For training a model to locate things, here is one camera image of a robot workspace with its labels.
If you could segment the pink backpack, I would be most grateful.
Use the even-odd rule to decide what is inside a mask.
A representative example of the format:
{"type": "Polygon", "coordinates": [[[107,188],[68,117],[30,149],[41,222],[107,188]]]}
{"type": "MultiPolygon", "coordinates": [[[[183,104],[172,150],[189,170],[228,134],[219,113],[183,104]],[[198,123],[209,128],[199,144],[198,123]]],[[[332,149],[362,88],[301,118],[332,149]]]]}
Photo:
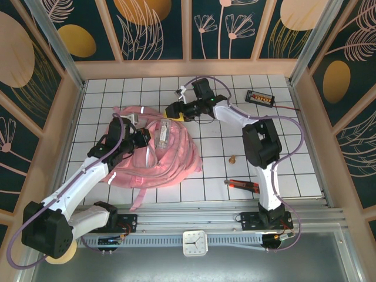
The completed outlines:
{"type": "Polygon", "coordinates": [[[198,148],[186,127],[179,121],[172,121],[170,143],[167,149],[155,149],[155,131],[163,114],[143,106],[128,106],[123,110],[114,107],[121,117],[131,113],[139,115],[137,129],[149,130],[151,139],[147,147],[136,149],[133,156],[115,167],[116,176],[102,179],[111,186],[125,189],[139,189],[139,194],[130,210],[141,204],[148,189],[177,185],[194,172],[202,171],[202,159],[198,148]]]}

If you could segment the red black utility knife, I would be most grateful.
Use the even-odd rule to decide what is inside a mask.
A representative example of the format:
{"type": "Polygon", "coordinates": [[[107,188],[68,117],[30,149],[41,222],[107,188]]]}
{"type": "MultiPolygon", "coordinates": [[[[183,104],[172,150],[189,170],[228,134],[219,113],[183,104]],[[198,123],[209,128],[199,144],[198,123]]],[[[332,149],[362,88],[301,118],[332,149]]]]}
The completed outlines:
{"type": "Polygon", "coordinates": [[[232,188],[242,189],[242,190],[250,191],[253,193],[257,193],[257,194],[260,193],[260,188],[259,188],[258,183],[230,179],[230,180],[225,180],[224,184],[232,188]]]}

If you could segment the white square clock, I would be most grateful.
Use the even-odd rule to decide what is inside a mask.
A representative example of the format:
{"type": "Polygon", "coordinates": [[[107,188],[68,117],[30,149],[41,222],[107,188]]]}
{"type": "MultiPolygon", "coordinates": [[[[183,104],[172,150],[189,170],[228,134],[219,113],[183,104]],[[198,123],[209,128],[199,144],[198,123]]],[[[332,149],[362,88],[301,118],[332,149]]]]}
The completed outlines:
{"type": "Polygon", "coordinates": [[[203,230],[185,231],[182,235],[183,254],[186,257],[205,256],[208,252],[208,238],[203,230]]]}

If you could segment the round yellow sponge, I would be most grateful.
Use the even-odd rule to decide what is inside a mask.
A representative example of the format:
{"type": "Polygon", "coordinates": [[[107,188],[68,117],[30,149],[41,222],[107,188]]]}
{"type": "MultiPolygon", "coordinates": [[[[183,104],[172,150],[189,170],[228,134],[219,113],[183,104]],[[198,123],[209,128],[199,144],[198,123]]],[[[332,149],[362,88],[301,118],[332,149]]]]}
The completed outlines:
{"type": "Polygon", "coordinates": [[[77,241],[74,240],[72,244],[70,245],[70,247],[68,248],[68,250],[66,251],[66,253],[62,257],[56,259],[56,258],[47,256],[46,261],[49,264],[54,264],[54,265],[65,264],[74,257],[76,250],[77,250],[77,246],[78,246],[77,241]]]}

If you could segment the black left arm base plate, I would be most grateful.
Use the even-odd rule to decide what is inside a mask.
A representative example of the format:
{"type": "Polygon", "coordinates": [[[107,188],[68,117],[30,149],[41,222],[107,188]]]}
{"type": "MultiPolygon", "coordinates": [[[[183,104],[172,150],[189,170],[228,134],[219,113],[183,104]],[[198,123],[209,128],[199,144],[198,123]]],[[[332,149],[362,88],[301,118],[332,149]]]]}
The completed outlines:
{"type": "Polygon", "coordinates": [[[137,228],[136,214],[117,214],[109,217],[104,226],[90,231],[90,233],[135,233],[137,228]]]}

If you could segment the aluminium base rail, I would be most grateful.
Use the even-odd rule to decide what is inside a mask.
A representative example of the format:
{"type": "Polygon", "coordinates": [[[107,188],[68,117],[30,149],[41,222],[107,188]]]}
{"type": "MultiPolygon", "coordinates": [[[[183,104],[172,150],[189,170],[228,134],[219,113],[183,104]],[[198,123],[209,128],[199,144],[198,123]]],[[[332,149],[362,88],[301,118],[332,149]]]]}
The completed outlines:
{"type": "MultiPolygon", "coordinates": [[[[231,210],[222,209],[168,209],[166,211],[151,209],[148,212],[144,210],[136,213],[127,213],[123,210],[119,214],[136,214],[137,228],[136,232],[163,233],[167,231],[182,230],[205,230],[205,231],[230,231],[232,229],[242,230],[240,223],[240,213],[256,212],[250,210],[231,210]]],[[[291,213],[294,224],[294,230],[298,230],[298,225],[302,226],[303,232],[309,232],[316,228],[335,228],[340,226],[347,228],[347,222],[340,209],[329,209],[314,207],[312,209],[298,209],[291,213]]],[[[276,230],[260,230],[249,232],[272,232],[276,230]]]]}

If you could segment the aluminium frame post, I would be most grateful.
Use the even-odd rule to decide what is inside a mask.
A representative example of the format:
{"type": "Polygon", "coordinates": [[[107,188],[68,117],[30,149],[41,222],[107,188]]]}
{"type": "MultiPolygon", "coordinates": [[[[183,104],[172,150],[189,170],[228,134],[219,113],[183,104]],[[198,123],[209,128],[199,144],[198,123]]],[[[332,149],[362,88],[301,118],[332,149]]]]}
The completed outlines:
{"type": "Polygon", "coordinates": [[[342,6],[343,0],[328,0],[323,12],[321,13],[316,26],[313,28],[307,42],[305,43],[297,64],[294,67],[291,76],[288,79],[289,86],[294,86],[304,73],[309,61],[313,57],[319,44],[323,41],[333,20],[337,16],[342,6]]]}
{"type": "Polygon", "coordinates": [[[76,86],[83,88],[84,80],[79,74],[55,24],[64,23],[75,9],[73,0],[24,0],[31,15],[45,34],[51,47],[70,74],[76,86]]]}

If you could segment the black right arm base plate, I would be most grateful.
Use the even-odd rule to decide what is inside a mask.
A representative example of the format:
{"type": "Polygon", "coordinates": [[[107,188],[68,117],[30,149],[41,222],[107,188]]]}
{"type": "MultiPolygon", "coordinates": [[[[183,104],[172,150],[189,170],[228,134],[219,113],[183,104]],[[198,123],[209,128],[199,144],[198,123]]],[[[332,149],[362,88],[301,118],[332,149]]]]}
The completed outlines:
{"type": "Polygon", "coordinates": [[[286,211],[283,217],[270,224],[265,224],[258,212],[242,212],[240,213],[240,223],[243,231],[283,230],[285,227],[287,229],[294,228],[289,211],[286,211]]]}

